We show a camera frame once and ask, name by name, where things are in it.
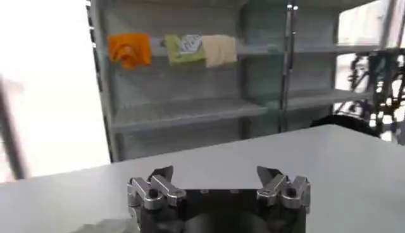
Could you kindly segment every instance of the green cloth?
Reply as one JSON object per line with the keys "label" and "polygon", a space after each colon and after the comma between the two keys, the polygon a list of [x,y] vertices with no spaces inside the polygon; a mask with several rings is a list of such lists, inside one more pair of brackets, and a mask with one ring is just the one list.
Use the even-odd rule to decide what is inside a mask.
{"label": "green cloth", "polygon": [[165,44],[168,52],[170,65],[178,65],[181,63],[201,61],[205,59],[203,46],[200,46],[197,52],[193,54],[180,54],[179,44],[182,39],[177,35],[166,35]]}

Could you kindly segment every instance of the orange cloth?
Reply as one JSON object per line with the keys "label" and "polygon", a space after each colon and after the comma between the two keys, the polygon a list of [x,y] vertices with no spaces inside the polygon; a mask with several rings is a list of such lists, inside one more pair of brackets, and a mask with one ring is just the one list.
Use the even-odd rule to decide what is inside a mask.
{"label": "orange cloth", "polygon": [[127,33],[108,37],[109,58],[122,60],[122,68],[133,69],[137,65],[151,64],[149,36],[143,33]]}

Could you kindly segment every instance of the white table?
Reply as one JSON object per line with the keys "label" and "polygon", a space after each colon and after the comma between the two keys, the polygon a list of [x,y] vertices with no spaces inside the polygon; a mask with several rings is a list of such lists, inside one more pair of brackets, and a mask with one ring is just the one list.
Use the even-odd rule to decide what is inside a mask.
{"label": "white table", "polygon": [[324,126],[9,184],[0,187],[0,232],[68,233],[128,217],[128,179],[168,165],[189,189],[259,188],[257,165],[305,175],[307,232],[405,231],[405,148]]}

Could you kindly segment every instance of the hanging cloth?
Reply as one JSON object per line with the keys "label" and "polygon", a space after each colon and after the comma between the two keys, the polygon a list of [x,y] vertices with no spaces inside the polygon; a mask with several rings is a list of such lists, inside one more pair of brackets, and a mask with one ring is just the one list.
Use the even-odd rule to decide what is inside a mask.
{"label": "hanging cloth", "polygon": [[201,40],[208,68],[237,62],[236,40],[234,37],[204,35]]}
{"label": "hanging cloth", "polygon": [[165,46],[168,51],[170,65],[178,65],[204,59],[200,35],[166,35]]}
{"label": "hanging cloth", "polygon": [[143,33],[127,33],[108,37],[109,58],[121,61],[122,68],[133,69],[137,65],[151,64],[149,36]]}

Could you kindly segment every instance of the shelf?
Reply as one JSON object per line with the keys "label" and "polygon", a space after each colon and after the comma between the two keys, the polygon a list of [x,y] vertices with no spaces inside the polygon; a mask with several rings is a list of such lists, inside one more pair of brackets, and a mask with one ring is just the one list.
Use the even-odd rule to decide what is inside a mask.
{"label": "shelf", "polygon": [[295,53],[364,53],[379,51],[378,46],[296,46]]}
{"label": "shelf", "polygon": [[[152,38],[151,48],[153,56],[167,56],[167,50],[161,45],[162,39]],[[295,46],[295,53],[363,53],[378,51],[378,46]],[[272,54],[282,54],[283,48],[275,44],[266,45],[245,45],[237,42],[237,53],[239,56],[266,56]]]}
{"label": "shelf", "polygon": [[[355,93],[337,89],[321,91],[293,91],[289,94],[288,110],[300,110],[317,106],[328,106],[346,101],[371,99],[372,96],[372,92]],[[271,109],[278,109],[278,100],[269,101],[266,103],[266,105]]]}
{"label": "shelf", "polygon": [[143,104],[120,109],[113,131],[116,133],[152,130],[192,123],[252,117],[267,109],[237,98],[198,99],[161,104]]}
{"label": "shelf", "polygon": [[[256,1],[263,1],[263,0],[250,0],[250,2],[254,3]],[[341,11],[352,9],[357,6],[361,6],[374,0],[298,0],[297,5],[298,7],[314,7],[314,8],[335,8]],[[266,4],[286,4],[285,0],[264,0]]]}
{"label": "shelf", "polygon": [[[152,56],[167,56],[167,49],[162,46],[163,38],[151,38]],[[239,56],[264,56],[272,53],[281,53],[281,49],[274,44],[245,45],[240,41],[236,43]]]}

